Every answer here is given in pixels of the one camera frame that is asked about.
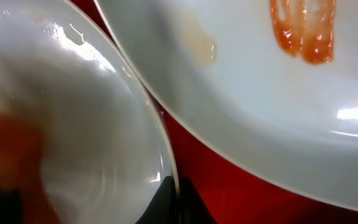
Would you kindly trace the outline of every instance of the orange sauce smear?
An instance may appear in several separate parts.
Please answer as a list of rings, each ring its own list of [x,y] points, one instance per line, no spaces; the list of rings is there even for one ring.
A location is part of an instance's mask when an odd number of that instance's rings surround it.
[[[273,31],[278,45],[288,54],[311,64],[334,59],[336,0],[269,0]],[[279,7],[283,11],[280,18]]]
[[[42,142],[37,128],[0,115],[0,187],[19,190],[24,224],[60,224],[40,178]]]

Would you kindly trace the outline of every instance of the plate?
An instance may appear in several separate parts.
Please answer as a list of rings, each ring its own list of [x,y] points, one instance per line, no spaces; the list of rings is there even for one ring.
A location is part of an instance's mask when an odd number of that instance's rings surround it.
[[[95,3],[148,90],[201,142],[284,189],[358,210],[358,2],[337,1],[334,60],[321,65],[280,49],[269,1]],[[199,60],[206,46],[212,62]]]
[[[153,101],[68,1],[0,0],[0,93],[42,117],[42,177],[62,223],[135,223],[177,180]]]

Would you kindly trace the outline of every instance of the white bowl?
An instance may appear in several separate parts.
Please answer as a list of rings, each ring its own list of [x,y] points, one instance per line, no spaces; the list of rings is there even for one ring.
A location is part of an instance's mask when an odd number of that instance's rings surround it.
[[[358,210],[358,1],[337,1],[335,59],[318,66],[280,49],[269,1],[95,2],[145,86],[200,141],[273,184]],[[214,40],[213,63],[193,60],[172,14]]]
[[[152,100],[70,2],[0,0],[0,93],[43,114],[42,176],[63,223],[135,223],[177,180]]]

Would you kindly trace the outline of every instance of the white plate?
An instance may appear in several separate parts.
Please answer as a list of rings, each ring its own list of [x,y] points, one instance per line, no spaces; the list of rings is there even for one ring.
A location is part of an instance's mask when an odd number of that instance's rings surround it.
[[[73,4],[0,0],[0,91],[48,109],[42,173],[63,223],[135,223],[162,180],[177,180],[148,94]]]
[[[358,210],[358,1],[337,1],[335,59],[318,66],[280,50],[268,0],[96,3],[146,87],[199,140],[273,184]],[[216,43],[209,66],[171,36],[166,15],[183,8]]]

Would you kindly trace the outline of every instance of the red surface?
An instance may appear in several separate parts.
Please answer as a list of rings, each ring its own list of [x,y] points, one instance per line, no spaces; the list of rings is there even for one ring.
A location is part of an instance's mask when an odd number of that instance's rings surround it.
[[[92,0],[73,2],[106,31]],[[358,212],[304,198],[239,169],[195,139],[167,112],[162,113],[179,175],[191,179],[218,223],[358,224]]]

